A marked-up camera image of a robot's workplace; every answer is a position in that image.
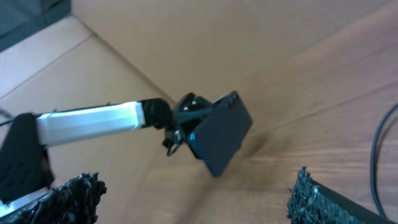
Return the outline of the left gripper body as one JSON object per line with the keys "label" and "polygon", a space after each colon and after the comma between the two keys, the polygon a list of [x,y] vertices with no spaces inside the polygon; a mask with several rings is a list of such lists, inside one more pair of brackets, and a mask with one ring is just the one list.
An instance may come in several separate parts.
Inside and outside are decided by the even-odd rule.
{"label": "left gripper body", "polygon": [[209,101],[194,93],[182,97],[172,108],[171,124],[165,128],[165,139],[162,144],[167,148],[167,156],[177,152],[183,144],[190,148],[194,156],[198,156],[189,143],[189,135],[213,112],[217,104],[217,101]]}

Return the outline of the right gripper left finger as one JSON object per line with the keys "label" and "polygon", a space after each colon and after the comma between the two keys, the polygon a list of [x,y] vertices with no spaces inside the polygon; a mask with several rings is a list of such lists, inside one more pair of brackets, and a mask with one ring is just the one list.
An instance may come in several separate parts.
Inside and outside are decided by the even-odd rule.
{"label": "right gripper left finger", "polygon": [[94,224],[101,196],[107,192],[99,173],[82,173],[66,184],[1,218],[1,224]]}

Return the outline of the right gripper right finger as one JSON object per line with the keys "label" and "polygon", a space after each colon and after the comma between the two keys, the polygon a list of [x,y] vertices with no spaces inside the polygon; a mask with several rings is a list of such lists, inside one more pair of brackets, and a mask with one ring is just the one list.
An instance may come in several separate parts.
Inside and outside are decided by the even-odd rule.
{"label": "right gripper right finger", "polygon": [[293,224],[394,224],[317,182],[305,166],[289,191],[286,211]]}

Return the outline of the Samsung Galaxy smartphone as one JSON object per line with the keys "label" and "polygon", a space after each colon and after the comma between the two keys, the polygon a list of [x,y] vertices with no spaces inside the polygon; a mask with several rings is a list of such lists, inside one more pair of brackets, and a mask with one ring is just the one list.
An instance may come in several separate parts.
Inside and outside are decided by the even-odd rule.
{"label": "Samsung Galaxy smartphone", "polygon": [[238,92],[222,98],[188,136],[188,145],[204,162],[213,177],[219,177],[253,124]]}

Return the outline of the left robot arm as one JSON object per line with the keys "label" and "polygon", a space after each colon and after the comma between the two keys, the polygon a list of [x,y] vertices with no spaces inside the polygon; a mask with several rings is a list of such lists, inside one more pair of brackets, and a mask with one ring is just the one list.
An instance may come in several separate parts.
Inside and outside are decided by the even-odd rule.
{"label": "left robot arm", "polygon": [[1,202],[13,202],[25,195],[48,187],[53,174],[47,148],[154,127],[164,129],[163,144],[168,154],[171,147],[183,142],[184,121],[206,118],[217,102],[193,93],[181,100],[182,107],[171,108],[162,98],[129,101],[51,113],[22,113],[7,121],[9,129],[1,145]]}

